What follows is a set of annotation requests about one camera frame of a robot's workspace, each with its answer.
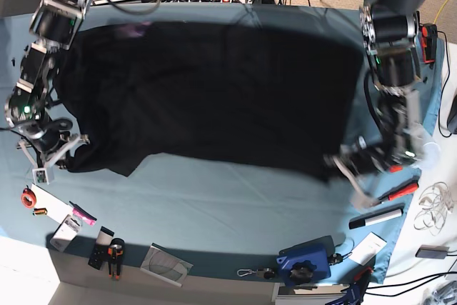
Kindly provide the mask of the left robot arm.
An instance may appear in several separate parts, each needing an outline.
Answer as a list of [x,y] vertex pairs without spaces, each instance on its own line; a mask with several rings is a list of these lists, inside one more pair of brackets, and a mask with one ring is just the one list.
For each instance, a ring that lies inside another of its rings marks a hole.
[[420,28],[418,10],[424,1],[364,0],[360,8],[368,61],[363,89],[381,140],[343,148],[326,160],[351,183],[351,203],[357,209],[380,203],[362,189],[359,174],[389,171],[396,166],[420,168],[436,157],[421,123],[419,93],[414,88],[421,77],[416,41]]

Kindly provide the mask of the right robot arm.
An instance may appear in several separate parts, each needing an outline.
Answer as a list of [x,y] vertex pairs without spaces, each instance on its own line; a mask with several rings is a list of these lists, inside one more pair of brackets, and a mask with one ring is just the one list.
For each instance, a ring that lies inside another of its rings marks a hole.
[[60,72],[60,55],[70,49],[91,2],[41,0],[29,28],[36,39],[26,50],[19,80],[5,103],[6,130],[21,137],[18,145],[25,155],[29,148],[36,153],[29,157],[36,184],[50,184],[53,167],[65,168],[70,151],[81,141],[80,134],[71,133],[70,119],[52,119],[48,110],[55,105],[52,80]]

